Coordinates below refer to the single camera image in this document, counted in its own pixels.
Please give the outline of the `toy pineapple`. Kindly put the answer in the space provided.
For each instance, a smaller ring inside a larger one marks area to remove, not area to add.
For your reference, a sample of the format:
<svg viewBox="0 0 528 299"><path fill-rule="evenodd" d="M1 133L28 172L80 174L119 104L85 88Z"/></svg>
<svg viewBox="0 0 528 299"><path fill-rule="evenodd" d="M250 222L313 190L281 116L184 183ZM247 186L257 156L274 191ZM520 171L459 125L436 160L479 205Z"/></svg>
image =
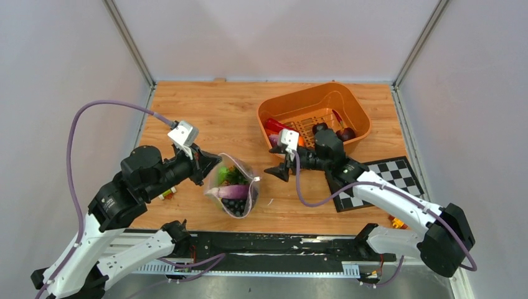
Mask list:
<svg viewBox="0 0 528 299"><path fill-rule="evenodd" d="M241 170L235 166L232 166L228 169L228 172L225 176L225 181L228 185L249 185L249 180L245 177Z"/></svg>

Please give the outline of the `black toy grape bunch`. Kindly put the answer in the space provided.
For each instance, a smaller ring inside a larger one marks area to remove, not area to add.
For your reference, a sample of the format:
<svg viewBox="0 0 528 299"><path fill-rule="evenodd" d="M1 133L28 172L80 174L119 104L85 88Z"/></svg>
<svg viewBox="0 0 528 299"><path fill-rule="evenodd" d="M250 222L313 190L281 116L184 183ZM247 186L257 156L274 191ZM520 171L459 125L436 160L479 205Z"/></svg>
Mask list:
<svg viewBox="0 0 528 299"><path fill-rule="evenodd" d="M221 199L224 209L234 217L245 215L246 200L241 199Z"/></svg>

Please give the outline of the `orange plastic basin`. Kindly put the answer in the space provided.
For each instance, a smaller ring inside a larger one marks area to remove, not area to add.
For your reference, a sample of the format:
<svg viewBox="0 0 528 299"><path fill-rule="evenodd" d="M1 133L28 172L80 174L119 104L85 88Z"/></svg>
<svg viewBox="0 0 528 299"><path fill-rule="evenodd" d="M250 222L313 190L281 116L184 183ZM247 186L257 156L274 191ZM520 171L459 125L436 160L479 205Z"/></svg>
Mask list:
<svg viewBox="0 0 528 299"><path fill-rule="evenodd" d="M344 84L324 83L263 101L257 120L268 148L269 136L280 131L279 124L299 133L308 147L314 146L314 125L325 123L335 132L350 128L354 138L344 142L347 153L371 132L372 121L354 93Z"/></svg>

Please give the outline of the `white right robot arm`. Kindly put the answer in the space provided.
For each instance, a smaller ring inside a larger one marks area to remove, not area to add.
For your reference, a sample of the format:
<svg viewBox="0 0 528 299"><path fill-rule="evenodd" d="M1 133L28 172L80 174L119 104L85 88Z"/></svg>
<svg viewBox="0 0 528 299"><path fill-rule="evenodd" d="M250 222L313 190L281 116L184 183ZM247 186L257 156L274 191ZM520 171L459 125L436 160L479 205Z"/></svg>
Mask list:
<svg viewBox="0 0 528 299"><path fill-rule="evenodd" d="M470 254L476 240L464 210L449 203L443 207L425 201L400 189L376 174L368 166L354 160L344 150L343 142L331 129L315 135L315 146L298 144L299 134L283 129L269 152L282 154L284 161L265 170L288 181L296 176L296 191L301 203L318 207L348 193L351 197L372 204L408 226L407 230L368 224L363 238L356 242L356 253L364 260L378 254L396 254L420 259L430 270L450 278L459 268L475 272L478 269ZM322 171L332 194L317 203L308 203L301 193L300 171Z"/></svg>

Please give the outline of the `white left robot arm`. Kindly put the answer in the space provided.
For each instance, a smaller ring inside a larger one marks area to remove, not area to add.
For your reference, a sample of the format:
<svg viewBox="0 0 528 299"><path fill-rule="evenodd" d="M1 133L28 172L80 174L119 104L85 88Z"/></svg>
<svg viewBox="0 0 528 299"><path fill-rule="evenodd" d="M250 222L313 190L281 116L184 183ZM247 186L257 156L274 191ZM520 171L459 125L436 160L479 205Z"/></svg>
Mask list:
<svg viewBox="0 0 528 299"><path fill-rule="evenodd" d="M144 242L120 253L105 257L104 252L153 199L186 179L203 185L221 160L197 145L189 154L176 149L169 159L155 146L135 148L92 199L68 249L51 266L33 271L35 289L48 292L50 298L101 298L117 281L154 259L186 256L191 236L181 221L164 224Z"/></svg>

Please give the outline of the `clear zip top bag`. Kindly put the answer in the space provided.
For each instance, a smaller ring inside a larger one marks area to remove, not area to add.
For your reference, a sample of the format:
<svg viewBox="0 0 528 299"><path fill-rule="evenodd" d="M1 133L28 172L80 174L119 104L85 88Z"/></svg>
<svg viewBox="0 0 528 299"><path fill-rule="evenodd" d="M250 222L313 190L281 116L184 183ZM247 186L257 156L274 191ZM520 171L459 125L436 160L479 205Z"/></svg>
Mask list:
<svg viewBox="0 0 528 299"><path fill-rule="evenodd" d="M244 219L255 207L260 194L261 176L251 166L227 153L209 176L204 195L234 219Z"/></svg>

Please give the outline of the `green toy cucumber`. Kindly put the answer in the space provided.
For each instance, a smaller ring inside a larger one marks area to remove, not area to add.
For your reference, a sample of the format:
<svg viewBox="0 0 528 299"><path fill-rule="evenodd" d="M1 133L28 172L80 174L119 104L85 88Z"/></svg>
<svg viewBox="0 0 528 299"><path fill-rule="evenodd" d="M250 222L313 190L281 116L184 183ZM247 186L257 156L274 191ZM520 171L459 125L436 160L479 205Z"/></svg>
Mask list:
<svg viewBox="0 0 528 299"><path fill-rule="evenodd" d="M226 181L226 177L229 174L230 170L226 166L221 166L218 170L217 182L218 185L222 185Z"/></svg>

